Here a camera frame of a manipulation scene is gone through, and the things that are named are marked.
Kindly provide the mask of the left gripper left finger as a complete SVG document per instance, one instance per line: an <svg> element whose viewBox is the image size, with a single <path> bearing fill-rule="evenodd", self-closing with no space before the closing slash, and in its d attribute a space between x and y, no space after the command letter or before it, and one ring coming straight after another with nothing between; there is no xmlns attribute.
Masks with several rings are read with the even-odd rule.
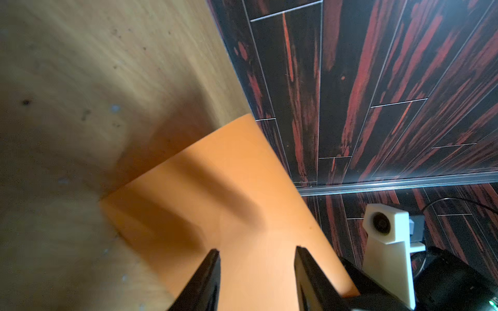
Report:
<svg viewBox="0 0 498 311"><path fill-rule="evenodd" d="M219 251L211 249L168 311L215 311L220 292Z"/></svg>

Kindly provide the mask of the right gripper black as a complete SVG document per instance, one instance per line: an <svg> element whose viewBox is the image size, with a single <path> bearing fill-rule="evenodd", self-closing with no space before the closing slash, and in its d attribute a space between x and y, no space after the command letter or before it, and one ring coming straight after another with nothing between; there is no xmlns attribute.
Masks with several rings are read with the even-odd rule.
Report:
<svg viewBox="0 0 498 311"><path fill-rule="evenodd" d="M497 310L497 285L452 253L431 246L414 277L416 310ZM408 310L346 259L341 259L360 295L347 298L351 310Z"/></svg>

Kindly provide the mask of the orange paper sheet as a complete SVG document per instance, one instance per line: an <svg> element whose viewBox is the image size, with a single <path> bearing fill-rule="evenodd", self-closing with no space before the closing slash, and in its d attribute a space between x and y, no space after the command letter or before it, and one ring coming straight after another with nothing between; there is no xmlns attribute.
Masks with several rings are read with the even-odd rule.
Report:
<svg viewBox="0 0 498 311"><path fill-rule="evenodd" d="M340 295L359 293L251 115L197 141L100 205L174 298L216 249L220 310L298 310L298 246L309 250Z"/></svg>

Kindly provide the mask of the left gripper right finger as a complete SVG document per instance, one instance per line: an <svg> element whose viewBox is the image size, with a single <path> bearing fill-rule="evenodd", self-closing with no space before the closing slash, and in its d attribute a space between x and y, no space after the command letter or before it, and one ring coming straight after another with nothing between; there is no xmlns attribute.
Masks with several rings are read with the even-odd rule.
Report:
<svg viewBox="0 0 498 311"><path fill-rule="evenodd" d="M296 247L294 271L299 310L350 310L310 252Z"/></svg>

